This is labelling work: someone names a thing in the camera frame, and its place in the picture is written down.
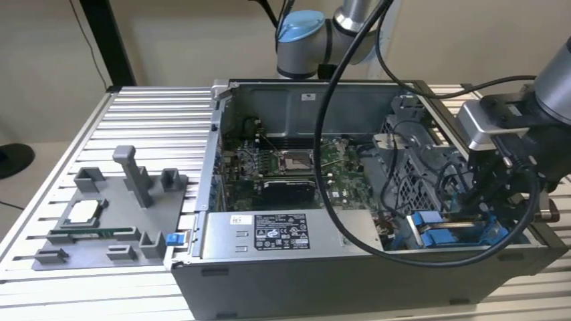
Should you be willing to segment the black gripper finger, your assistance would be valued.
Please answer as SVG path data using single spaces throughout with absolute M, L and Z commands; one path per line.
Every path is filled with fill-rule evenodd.
M 481 201 L 483 188 L 473 187 L 465 191 L 460 191 L 455 197 L 456 212 L 464 214 L 487 214 L 488 207 Z

